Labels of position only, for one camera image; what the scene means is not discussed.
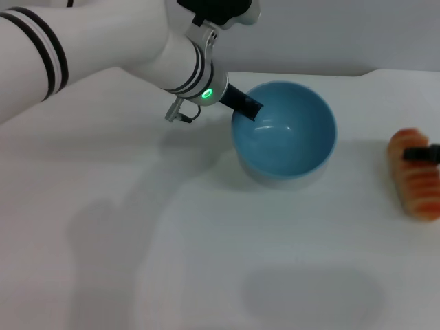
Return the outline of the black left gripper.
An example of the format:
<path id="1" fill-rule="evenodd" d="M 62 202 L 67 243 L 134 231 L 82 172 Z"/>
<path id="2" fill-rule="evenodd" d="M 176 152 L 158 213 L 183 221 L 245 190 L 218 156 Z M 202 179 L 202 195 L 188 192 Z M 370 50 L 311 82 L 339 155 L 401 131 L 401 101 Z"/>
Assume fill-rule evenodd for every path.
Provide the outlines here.
<path id="1" fill-rule="evenodd" d="M 261 103 L 248 97 L 232 84 L 228 84 L 219 102 L 237 111 L 251 121 L 255 121 L 259 111 L 263 107 Z"/>

